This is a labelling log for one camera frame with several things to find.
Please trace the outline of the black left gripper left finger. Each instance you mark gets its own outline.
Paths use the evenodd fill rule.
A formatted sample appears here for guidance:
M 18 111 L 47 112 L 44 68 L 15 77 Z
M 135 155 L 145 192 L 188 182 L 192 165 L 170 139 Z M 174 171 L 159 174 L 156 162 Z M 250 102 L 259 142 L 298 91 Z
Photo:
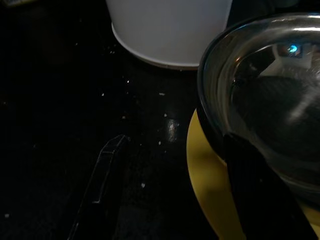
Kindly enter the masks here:
M 70 206 L 66 240 L 112 240 L 117 225 L 130 138 L 118 135 L 100 150 Z

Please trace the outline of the white and blue kitchen appliance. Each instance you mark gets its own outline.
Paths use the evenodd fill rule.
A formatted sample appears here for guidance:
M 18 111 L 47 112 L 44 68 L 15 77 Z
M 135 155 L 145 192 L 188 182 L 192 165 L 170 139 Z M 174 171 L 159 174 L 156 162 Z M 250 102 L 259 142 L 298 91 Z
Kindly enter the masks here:
M 119 44 L 161 68 L 197 69 L 227 26 L 233 0 L 105 0 Z

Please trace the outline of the stainless steel bowl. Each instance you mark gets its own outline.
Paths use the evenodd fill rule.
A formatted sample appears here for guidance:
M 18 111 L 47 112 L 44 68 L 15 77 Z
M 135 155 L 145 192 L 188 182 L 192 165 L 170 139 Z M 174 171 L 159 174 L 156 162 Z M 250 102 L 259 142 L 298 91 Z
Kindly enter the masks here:
M 218 156 L 225 134 L 249 141 L 320 210 L 320 12 L 230 26 L 205 50 L 196 86 L 198 118 Z

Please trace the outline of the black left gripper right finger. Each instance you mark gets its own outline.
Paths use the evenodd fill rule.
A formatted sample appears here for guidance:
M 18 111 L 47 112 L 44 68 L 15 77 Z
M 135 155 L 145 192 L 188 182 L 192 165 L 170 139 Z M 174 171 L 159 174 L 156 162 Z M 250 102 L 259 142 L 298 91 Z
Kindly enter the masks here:
M 318 240 L 289 187 L 246 139 L 223 137 L 233 201 L 247 240 Z

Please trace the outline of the yellow plate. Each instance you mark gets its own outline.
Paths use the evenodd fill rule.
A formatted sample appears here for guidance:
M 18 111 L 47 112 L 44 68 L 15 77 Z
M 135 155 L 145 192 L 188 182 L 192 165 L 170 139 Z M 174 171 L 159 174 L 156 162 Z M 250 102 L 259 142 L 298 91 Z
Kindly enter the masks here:
M 212 149 L 193 112 L 187 133 L 190 182 L 206 220 L 219 240 L 247 240 L 233 200 L 226 163 Z

